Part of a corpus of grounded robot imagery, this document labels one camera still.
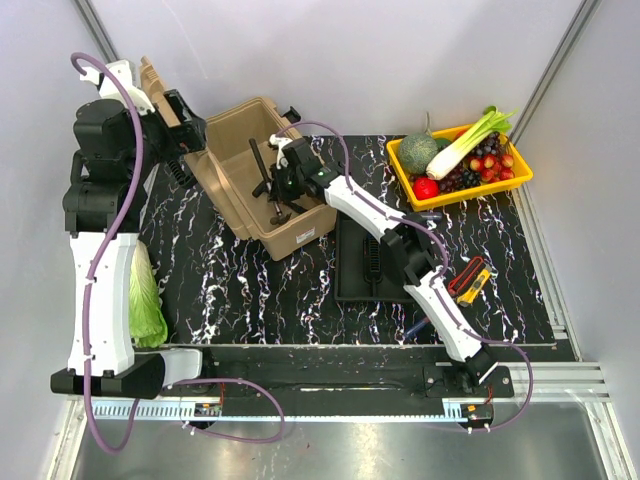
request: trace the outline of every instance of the white wall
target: white wall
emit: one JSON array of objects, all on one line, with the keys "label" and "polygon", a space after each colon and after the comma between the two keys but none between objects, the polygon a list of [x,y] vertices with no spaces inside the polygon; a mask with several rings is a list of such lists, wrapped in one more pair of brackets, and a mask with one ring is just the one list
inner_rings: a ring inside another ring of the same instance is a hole
[{"label": "white wall", "polygon": [[523,108],[579,0],[94,0],[201,116],[256,95],[342,133]]},{"label": "white wall", "polygon": [[640,465],[640,3],[602,2],[519,144],[581,350]]},{"label": "white wall", "polygon": [[66,366],[74,274],[62,196],[76,150],[75,111],[96,98],[69,63],[96,54],[68,0],[0,2],[0,465],[32,479],[47,463],[63,398],[49,375]]}]

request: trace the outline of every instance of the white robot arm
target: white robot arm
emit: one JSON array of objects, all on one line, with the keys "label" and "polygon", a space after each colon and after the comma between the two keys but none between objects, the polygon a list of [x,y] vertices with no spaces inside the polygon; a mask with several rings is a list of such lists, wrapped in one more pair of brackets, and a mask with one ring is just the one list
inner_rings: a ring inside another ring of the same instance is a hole
[{"label": "white robot arm", "polygon": [[[142,179],[159,162],[176,161],[184,153],[205,148],[206,124],[191,112],[178,92],[165,93],[181,119],[181,125],[169,127],[135,85],[134,70],[128,61],[114,62],[107,68],[123,85],[141,119],[145,142]],[[132,137],[125,134],[131,131],[131,119],[122,95],[98,70],[86,67],[85,71],[81,80],[93,83],[101,98],[83,105],[76,114],[74,133],[80,149],[73,157],[71,187],[63,200],[76,271],[76,321],[67,367],[51,376],[51,389],[65,394],[83,393],[82,377],[88,359],[82,342],[86,275],[129,188],[127,165],[135,151]],[[144,188],[139,185],[93,279],[89,308],[92,395],[150,399],[167,385],[198,377],[202,369],[202,352],[198,349],[133,351],[129,281],[145,199]]]},{"label": "white robot arm", "polygon": [[451,360],[465,367],[472,383],[483,383],[498,363],[486,345],[465,333],[473,329],[437,274],[429,251],[430,240],[396,220],[406,217],[420,223],[421,217],[407,216],[383,204],[353,182],[348,185],[340,167],[323,165],[304,139],[288,142],[282,151],[288,160],[289,171],[283,172],[281,178],[277,177],[279,171],[276,172],[276,188],[289,198],[296,190],[322,198],[378,240],[380,248],[386,250],[385,257],[395,260],[394,271],[386,272],[387,276],[402,284],[416,300],[436,328]]}]

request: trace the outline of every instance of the green onion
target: green onion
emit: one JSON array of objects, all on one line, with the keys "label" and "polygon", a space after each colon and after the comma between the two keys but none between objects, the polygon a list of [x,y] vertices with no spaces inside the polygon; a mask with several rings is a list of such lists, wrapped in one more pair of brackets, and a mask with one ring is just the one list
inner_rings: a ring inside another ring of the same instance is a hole
[{"label": "green onion", "polygon": [[507,121],[507,118],[514,113],[516,113],[515,110],[505,114],[494,106],[487,107],[484,111],[484,116],[480,120],[429,162],[427,176],[433,180],[441,180],[492,132],[508,132],[511,129],[511,124]]}]

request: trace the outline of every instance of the marble surface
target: marble surface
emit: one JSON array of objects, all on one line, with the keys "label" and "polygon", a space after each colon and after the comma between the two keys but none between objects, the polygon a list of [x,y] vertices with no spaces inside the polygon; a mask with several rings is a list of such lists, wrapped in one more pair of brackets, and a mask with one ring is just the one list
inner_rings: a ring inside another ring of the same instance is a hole
[{"label": "marble surface", "polygon": [[[387,163],[393,137],[346,137],[352,175],[380,200],[408,211]],[[339,144],[314,137],[324,158]],[[497,194],[441,208],[436,228],[451,257],[447,282],[466,261],[483,256],[495,272],[464,310],[485,336],[519,343],[553,342],[516,206]],[[161,168],[150,194],[141,240],[148,246],[174,344],[402,344],[424,315],[412,304],[337,303],[331,233],[274,262],[258,241],[240,241],[200,186],[181,190]],[[416,343],[436,343],[432,327]]]}]

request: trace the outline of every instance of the purple cable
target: purple cable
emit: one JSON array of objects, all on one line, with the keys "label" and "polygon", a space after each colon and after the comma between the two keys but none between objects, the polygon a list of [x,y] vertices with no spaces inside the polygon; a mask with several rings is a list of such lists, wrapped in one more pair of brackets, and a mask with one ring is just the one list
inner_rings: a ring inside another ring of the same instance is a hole
[{"label": "purple cable", "polygon": [[234,435],[227,435],[226,433],[217,433],[217,432],[207,432],[206,430],[194,430],[202,435],[212,438],[224,438],[225,440],[233,440],[234,442],[243,442],[243,443],[253,443],[253,444],[263,444],[263,443],[273,443],[279,440],[282,440],[282,436],[284,435],[284,412],[282,411],[282,407],[278,403],[278,401],[271,395],[267,390],[262,388],[260,385],[250,382],[249,380],[243,380],[241,378],[194,378],[192,380],[181,380],[176,383],[176,385],[206,385],[210,383],[238,383],[240,385],[248,385],[249,387],[257,390],[262,395],[267,397],[273,406],[276,407],[278,411],[278,416],[280,416],[280,428],[278,429],[278,433],[269,438],[244,438],[244,437],[236,437]]},{"label": "purple cable", "polygon": [[[377,211],[381,215],[384,215],[384,211],[381,210],[375,203],[373,203],[371,200],[366,198],[364,195],[361,195],[360,192],[354,191],[354,189],[352,188],[352,186],[351,186],[351,178],[350,178],[351,175],[350,175],[350,170],[349,170],[349,162],[350,162],[350,159],[349,159],[349,148],[347,147],[347,144],[344,141],[344,137],[342,135],[340,135],[338,132],[336,132],[333,128],[331,128],[329,125],[326,125],[326,124],[324,124],[322,122],[315,122],[315,121],[311,121],[311,120],[306,120],[306,121],[302,121],[302,122],[293,123],[291,125],[288,125],[287,127],[284,127],[278,133],[276,133],[276,136],[282,135],[284,132],[286,132],[290,128],[295,128],[295,127],[298,127],[298,126],[301,126],[301,125],[317,125],[319,127],[322,127],[322,128],[325,128],[325,129],[329,130],[331,133],[333,133],[335,135],[335,137],[340,142],[340,145],[342,145],[342,149],[344,150],[344,159],[345,159],[344,160],[344,176],[345,176],[345,179],[346,179],[347,187],[351,190],[351,192],[353,194],[358,196],[363,202],[365,202],[367,205],[372,207],[375,211]],[[431,280],[432,284],[433,284],[433,282],[435,281],[436,278],[443,277],[444,274],[449,269],[449,255],[447,254],[447,250],[445,249],[444,244],[437,237],[437,235],[434,234],[428,228],[426,228],[424,225],[420,225],[419,223],[413,222],[411,220],[407,220],[407,219],[401,218],[401,217],[390,217],[390,218],[391,218],[391,220],[403,223],[403,224],[411,226],[411,227],[413,227],[413,228],[415,228],[417,230],[420,230],[421,232],[423,232],[423,233],[425,233],[426,235],[429,236],[431,241],[433,241],[433,243],[435,243],[436,246],[438,247],[438,250],[440,251],[440,257],[442,259],[442,268],[432,278],[432,280]],[[451,310],[449,310],[449,307],[445,303],[444,298],[442,298],[442,296],[440,295],[440,292],[438,292],[438,290],[436,290],[436,289],[434,289],[434,291],[436,292],[436,296],[438,297],[438,300],[440,300],[440,303],[442,303],[442,306],[447,311],[447,314],[451,317],[453,322],[458,327],[461,327],[462,325],[460,324],[460,322],[458,322],[458,320],[456,319],[456,317],[453,314],[453,312],[451,312]],[[500,430],[500,429],[512,424],[514,421],[516,421],[518,418],[520,418],[522,416],[522,414],[524,413],[524,411],[529,406],[529,403],[531,402],[531,397],[533,395],[533,368],[531,367],[531,361],[529,360],[529,357],[527,357],[527,354],[525,353],[525,351],[522,350],[522,348],[520,348],[519,346],[515,345],[514,343],[501,342],[499,340],[492,340],[490,338],[484,338],[484,337],[481,337],[480,335],[478,335],[477,333],[475,333],[475,332],[473,332],[471,330],[466,330],[466,329],[462,329],[462,328],[461,328],[461,330],[466,335],[468,335],[469,337],[471,337],[471,338],[473,338],[475,340],[478,340],[479,342],[484,342],[484,343],[489,344],[489,345],[507,345],[508,347],[513,348],[522,357],[522,359],[524,360],[525,365],[527,366],[527,371],[529,372],[529,388],[527,390],[527,395],[526,395],[526,397],[524,399],[524,402],[523,402],[522,406],[520,407],[520,410],[518,410],[518,413],[516,413],[509,420],[506,420],[505,422],[503,422],[501,424],[498,424],[498,425],[496,425],[496,426],[491,428],[491,430]]]},{"label": "purple cable", "polygon": [[[120,453],[124,447],[126,446],[129,438],[131,437],[131,432],[133,431],[133,421],[135,419],[136,410],[138,407],[138,399],[133,401],[131,405],[131,414],[129,415],[129,419],[127,421],[127,428],[125,430],[124,437],[122,442],[117,447],[112,447],[109,445],[105,439],[102,437],[100,433],[100,429],[96,422],[96,418],[93,415],[93,409],[91,407],[91,335],[90,335],[90,322],[89,322],[89,312],[91,311],[91,290],[93,286],[93,281],[95,281],[96,270],[98,269],[98,265],[100,264],[100,260],[104,255],[104,252],[107,250],[109,246],[109,242],[115,238],[118,233],[118,228],[122,224],[124,217],[126,216],[131,203],[133,202],[133,197],[135,196],[136,189],[138,188],[138,184],[140,183],[140,175],[142,172],[142,160],[143,160],[143,137],[142,137],[142,123],[140,122],[140,116],[136,110],[136,106],[133,103],[133,100],[122,86],[122,84],[118,81],[118,79],[109,71],[107,66],[99,61],[98,59],[92,57],[91,55],[87,55],[82,52],[75,52],[71,55],[71,64],[73,67],[80,72],[82,75],[86,75],[86,71],[80,66],[78,63],[79,60],[85,60],[89,62],[91,65],[96,67],[103,73],[109,80],[113,82],[115,87],[122,95],[129,112],[131,113],[131,121],[133,123],[133,132],[135,136],[136,142],[136,156],[135,156],[135,164],[133,168],[133,176],[131,178],[131,184],[129,185],[129,190],[127,191],[127,195],[125,196],[124,201],[122,202],[122,207],[116,215],[111,227],[107,231],[104,240],[100,244],[98,251],[96,252],[93,260],[91,261],[91,266],[87,272],[87,285],[84,287],[84,295],[83,295],[83,303],[82,303],[82,350],[83,354],[87,359],[84,362],[84,378],[83,378],[83,398],[84,398],[84,409],[87,415],[87,423],[89,424],[89,430],[93,435],[93,438],[96,440],[98,446],[104,450],[106,453],[111,455],[115,455]],[[255,388],[264,396],[266,396],[271,403],[276,407],[278,414],[280,415],[280,430],[276,435],[266,439],[251,439],[251,438],[242,438],[242,437],[234,437],[231,435],[225,435],[222,433],[214,433],[214,432],[204,432],[199,431],[200,433],[210,436],[210,437],[218,437],[218,438],[226,438],[228,440],[235,440],[238,442],[247,442],[247,443],[271,443],[278,441],[282,438],[284,433],[284,413],[282,411],[282,407],[277,402],[277,400],[264,388],[259,385],[250,382],[248,380],[242,379],[234,379],[234,378],[202,378],[202,379],[193,379],[193,380],[183,380],[179,382],[181,385],[195,385],[195,384],[207,384],[207,383],[239,383],[243,385],[248,385],[252,388]]]}]

